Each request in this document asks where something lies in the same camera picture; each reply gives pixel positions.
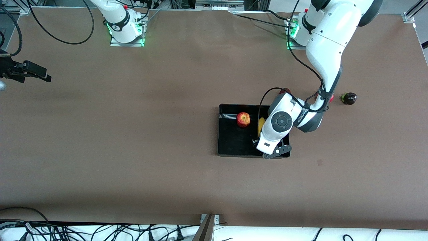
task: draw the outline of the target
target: black tray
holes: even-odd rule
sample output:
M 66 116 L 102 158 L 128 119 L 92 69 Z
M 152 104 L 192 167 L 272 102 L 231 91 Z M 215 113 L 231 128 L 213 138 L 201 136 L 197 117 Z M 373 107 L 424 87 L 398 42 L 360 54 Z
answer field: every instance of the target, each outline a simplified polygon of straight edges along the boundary
M 262 105 L 260 117 L 267 119 L 268 105 Z M 218 147 L 217 153 L 222 157 L 262 157 L 263 153 L 256 149 L 258 140 L 257 136 L 257 112 L 258 105 L 231 105 L 220 104 L 218 107 L 219 124 L 218 124 Z M 236 124 L 236 116 L 240 112 L 246 112 L 250 115 L 250 125 L 241 128 Z M 285 145 L 290 144 L 288 135 L 283 139 Z M 290 152 L 284 153 L 279 157 L 289 157 Z

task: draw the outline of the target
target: dark purple fruit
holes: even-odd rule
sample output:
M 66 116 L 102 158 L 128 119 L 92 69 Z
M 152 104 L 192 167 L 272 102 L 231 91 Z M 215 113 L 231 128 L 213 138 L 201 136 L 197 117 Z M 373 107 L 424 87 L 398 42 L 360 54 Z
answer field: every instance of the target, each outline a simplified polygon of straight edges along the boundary
M 357 95 L 355 93 L 349 92 L 340 96 L 340 99 L 345 105 L 353 105 L 357 101 Z

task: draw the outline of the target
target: banana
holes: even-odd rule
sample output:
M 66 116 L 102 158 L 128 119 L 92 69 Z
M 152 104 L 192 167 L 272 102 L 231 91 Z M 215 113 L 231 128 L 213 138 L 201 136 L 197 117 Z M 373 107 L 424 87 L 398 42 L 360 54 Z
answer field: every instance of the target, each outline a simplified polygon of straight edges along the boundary
M 257 126 L 257 131 L 258 131 L 259 137 L 260 137 L 260 132 L 262 132 L 262 127 L 263 127 L 264 123 L 265 123 L 265 119 L 263 117 L 260 118 L 259 125 Z

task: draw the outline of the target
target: red apple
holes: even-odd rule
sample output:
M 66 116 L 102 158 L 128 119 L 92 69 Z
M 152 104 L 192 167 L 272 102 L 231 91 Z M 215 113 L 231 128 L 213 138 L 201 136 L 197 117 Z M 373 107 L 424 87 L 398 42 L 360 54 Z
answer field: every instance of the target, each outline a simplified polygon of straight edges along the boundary
M 285 92 L 287 92 L 287 93 L 291 93 L 291 91 L 290 91 L 288 88 L 285 88 L 285 89 L 281 90 L 281 91 L 279 92 L 279 94 L 282 94 L 282 93 L 285 93 Z
M 250 124 L 250 115 L 245 112 L 241 112 L 236 116 L 236 121 L 239 127 L 247 127 Z

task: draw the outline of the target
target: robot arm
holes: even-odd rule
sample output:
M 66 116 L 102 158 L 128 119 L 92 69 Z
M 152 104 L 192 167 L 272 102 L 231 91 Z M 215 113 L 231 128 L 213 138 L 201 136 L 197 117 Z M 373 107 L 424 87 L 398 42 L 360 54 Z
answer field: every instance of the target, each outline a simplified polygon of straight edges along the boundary
M 121 43 L 129 43 L 140 36 L 142 31 L 141 13 L 125 9 L 118 2 L 90 0 L 100 10 L 107 21 L 113 38 Z
M 293 126 L 303 132 L 316 130 L 321 124 L 323 111 L 327 109 L 336 84 L 342 73 L 341 57 L 353 36 L 361 17 L 372 6 L 373 0 L 330 0 L 322 10 L 311 4 L 306 17 L 298 16 L 299 26 L 304 26 L 293 37 L 296 41 L 307 41 L 306 56 L 320 73 L 325 89 L 318 90 L 314 104 L 306 104 L 283 93 L 276 97 L 269 108 L 265 124 L 260 133 L 257 149 L 272 155 L 280 154 L 277 148 L 281 139 Z

